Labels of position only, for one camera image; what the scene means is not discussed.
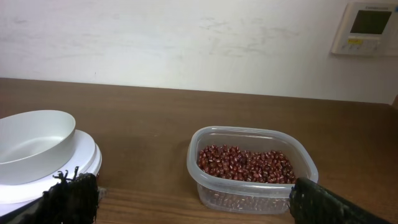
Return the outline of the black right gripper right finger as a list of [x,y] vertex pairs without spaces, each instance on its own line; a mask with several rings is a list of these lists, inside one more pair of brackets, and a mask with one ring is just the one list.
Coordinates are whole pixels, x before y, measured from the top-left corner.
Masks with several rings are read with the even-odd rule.
[[295,224],[389,224],[387,220],[304,177],[296,180],[289,203]]

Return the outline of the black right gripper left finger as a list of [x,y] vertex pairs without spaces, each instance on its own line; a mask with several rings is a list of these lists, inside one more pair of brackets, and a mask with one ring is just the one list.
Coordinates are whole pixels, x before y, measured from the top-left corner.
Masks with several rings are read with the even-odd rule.
[[76,166],[72,178],[68,171],[54,177],[60,182],[43,192],[36,209],[22,216],[22,224],[92,224],[99,207],[96,176],[80,174]]

